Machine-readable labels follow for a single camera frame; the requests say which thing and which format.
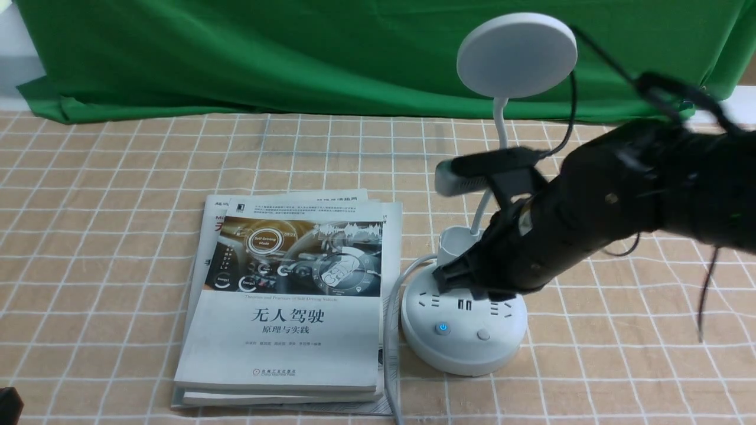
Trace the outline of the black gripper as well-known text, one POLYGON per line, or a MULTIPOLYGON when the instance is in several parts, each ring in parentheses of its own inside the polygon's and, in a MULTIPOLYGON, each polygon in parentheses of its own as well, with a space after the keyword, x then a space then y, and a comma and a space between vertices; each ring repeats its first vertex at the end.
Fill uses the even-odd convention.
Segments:
POLYGON ((534 293, 610 244, 607 235, 589 225, 567 194, 563 178, 543 183, 527 201, 510 201, 527 187, 495 184, 495 199, 507 203, 491 219, 480 247, 432 272, 440 293, 458 289, 469 290, 471 296, 534 293))

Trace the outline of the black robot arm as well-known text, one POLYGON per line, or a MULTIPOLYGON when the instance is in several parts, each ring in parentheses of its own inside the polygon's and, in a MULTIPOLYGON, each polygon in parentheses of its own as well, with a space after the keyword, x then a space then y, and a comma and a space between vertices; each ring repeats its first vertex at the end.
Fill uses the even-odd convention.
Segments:
POLYGON ((616 240, 658 230, 754 254, 754 148, 754 132, 736 126, 715 135, 636 119, 569 153, 551 180, 529 148, 457 157, 451 172, 490 189, 500 211, 435 269, 438 290, 534 293, 616 240))

